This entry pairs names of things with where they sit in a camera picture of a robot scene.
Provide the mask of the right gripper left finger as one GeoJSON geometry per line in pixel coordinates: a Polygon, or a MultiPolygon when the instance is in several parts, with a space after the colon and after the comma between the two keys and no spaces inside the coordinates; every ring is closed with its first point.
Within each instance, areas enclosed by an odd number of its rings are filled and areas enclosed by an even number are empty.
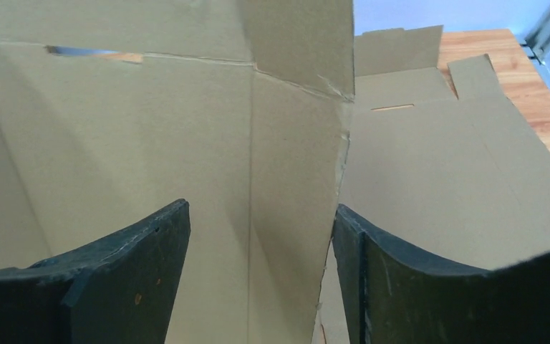
{"type": "Polygon", "coordinates": [[[190,239],[178,199],[103,238],[0,269],[0,343],[164,343],[190,239]]]}

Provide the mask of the cardboard box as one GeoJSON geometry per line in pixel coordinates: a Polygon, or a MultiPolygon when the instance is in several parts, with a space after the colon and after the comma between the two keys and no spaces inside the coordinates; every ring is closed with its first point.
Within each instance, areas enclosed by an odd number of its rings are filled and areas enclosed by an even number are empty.
{"type": "Polygon", "coordinates": [[[164,343],[310,343],[353,39],[351,1],[0,1],[0,269],[185,199],[164,343]]]}

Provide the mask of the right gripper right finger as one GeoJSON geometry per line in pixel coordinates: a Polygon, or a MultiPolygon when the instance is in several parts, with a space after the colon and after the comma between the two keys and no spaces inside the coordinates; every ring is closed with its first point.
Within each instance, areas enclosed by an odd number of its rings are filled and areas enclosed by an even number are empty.
{"type": "Polygon", "coordinates": [[[550,252],[495,270],[472,267],[345,205],[332,244],[351,343],[550,343],[550,252]]]}

